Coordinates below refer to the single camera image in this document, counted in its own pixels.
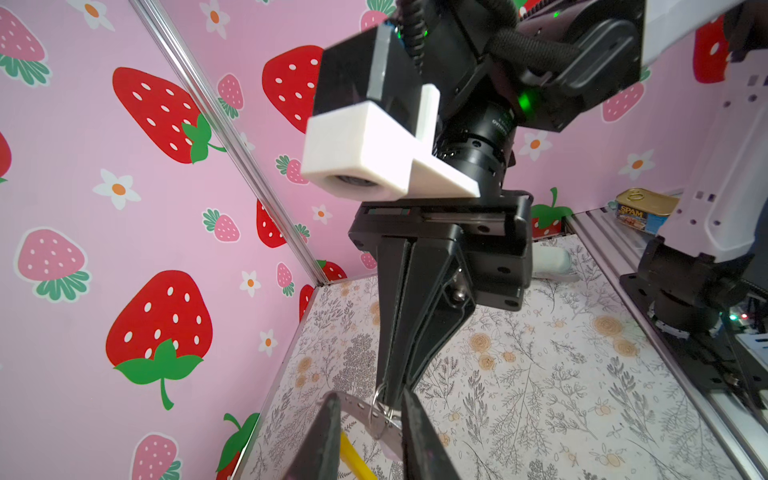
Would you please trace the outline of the metal keyring with yellow tag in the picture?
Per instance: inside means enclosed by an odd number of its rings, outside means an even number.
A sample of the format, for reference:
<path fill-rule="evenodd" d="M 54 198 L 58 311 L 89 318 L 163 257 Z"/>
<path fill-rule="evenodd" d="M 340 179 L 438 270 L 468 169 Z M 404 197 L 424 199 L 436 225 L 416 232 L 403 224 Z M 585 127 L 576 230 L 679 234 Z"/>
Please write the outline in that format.
<path fill-rule="evenodd" d="M 377 442 L 384 457 L 403 472 L 402 412 L 384 405 L 379 400 L 383 390 L 382 385 L 377 386 L 370 401 L 339 390 L 327 391 L 316 404 L 321 405 L 329 395 L 338 396 L 341 401 L 341 415 L 351 417 L 360 424 L 366 434 Z"/>

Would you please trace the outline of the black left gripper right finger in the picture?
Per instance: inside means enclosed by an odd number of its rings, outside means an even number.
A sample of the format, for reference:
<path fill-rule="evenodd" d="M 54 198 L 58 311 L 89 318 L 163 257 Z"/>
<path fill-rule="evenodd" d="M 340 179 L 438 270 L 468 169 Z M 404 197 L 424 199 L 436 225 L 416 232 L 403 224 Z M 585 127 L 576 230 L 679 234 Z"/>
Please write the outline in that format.
<path fill-rule="evenodd" d="M 403 392 L 402 407 L 404 478 L 459 480 L 438 434 L 412 391 Z"/>

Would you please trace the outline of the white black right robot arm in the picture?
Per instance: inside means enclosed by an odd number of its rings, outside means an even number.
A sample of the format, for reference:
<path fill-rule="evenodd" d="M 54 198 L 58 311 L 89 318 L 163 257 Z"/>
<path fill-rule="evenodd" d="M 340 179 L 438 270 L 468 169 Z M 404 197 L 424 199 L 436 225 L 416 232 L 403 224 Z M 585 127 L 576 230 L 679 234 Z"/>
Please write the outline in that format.
<path fill-rule="evenodd" d="M 515 130 L 559 132 L 628 92 L 652 37 L 642 1 L 546 1 L 521 19 L 507 1 L 402 1 L 398 10 L 357 36 L 349 66 L 324 76 L 408 132 L 434 84 L 441 131 L 427 149 L 479 194 L 368 201 L 351 227 L 354 244 L 379 264 L 377 386 L 394 409 L 477 306 L 522 306 L 544 216 L 530 194 L 502 187 Z"/>

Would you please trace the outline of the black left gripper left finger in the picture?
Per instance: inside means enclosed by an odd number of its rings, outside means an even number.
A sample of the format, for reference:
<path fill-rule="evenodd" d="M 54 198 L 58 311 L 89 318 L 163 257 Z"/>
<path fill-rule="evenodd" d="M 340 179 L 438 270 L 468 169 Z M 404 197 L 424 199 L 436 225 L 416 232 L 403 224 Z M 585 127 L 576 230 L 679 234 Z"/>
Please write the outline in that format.
<path fill-rule="evenodd" d="M 338 476 L 341 447 L 340 396 L 328 393 L 296 456 L 283 475 L 285 480 L 333 480 Z"/>

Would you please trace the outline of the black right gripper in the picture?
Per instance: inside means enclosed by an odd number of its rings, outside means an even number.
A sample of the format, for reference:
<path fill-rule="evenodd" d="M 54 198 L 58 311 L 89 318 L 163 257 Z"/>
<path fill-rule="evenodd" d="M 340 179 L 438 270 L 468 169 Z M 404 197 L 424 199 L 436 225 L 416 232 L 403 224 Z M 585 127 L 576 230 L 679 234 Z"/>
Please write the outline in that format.
<path fill-rule="evenodd" d="M 475 303 L 521 309 L 532 279 L 532 196 L 364 202 L 349 237 L 378 263 L 379 398 L 399 408 Z"/>

